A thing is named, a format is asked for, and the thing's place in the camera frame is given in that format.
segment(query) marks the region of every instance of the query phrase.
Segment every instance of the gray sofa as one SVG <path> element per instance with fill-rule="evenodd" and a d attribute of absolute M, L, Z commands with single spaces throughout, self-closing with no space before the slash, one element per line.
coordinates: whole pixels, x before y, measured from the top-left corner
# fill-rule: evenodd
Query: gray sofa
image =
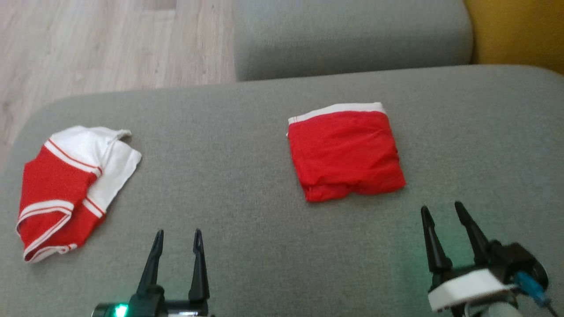
<path fill-rule="evenodd" d="M 539 68 L 459 66 L 60 100 L 30 119 L 0 180 L 0 307 L 89 316 L 98 302 L 126 301 L 158 228 L 158 282 L 167 298 L 186 297 L 199 227 L 218 316 L 433 316 L 419 209 L 431 209 L 454 264 L 469 264 L 461 200 L 489 238 L 534 252 L 563 311 L 563 88 L 564 77 Z M 306 203 L 287 118 L 374 101 L 386 107 L 407 186 Z M 143 160 L 83 248 L 27 265 L 14 233 L 23 164 L 71 125 L 131 129 Z"/>
<path fill-rule="evenodd" d="M 235 0 L 237 79 L 470 62 L 462 0 Z"/>

